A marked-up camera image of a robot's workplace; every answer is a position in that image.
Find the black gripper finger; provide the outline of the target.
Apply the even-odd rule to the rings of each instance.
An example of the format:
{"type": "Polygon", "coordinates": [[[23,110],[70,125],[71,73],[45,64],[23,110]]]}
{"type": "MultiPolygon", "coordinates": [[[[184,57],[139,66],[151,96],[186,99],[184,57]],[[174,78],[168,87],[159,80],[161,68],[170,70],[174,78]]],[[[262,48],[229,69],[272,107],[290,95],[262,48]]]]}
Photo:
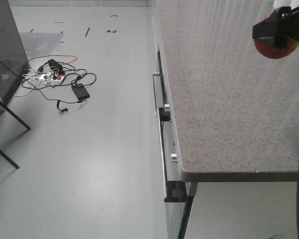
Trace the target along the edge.
{"type": "Polygon", "coordinates": [[[268,18],[253,26],[252,38],[275,48],[286,48],[289,40],[299,43],[299,6],[275,9],[268,18]]]}

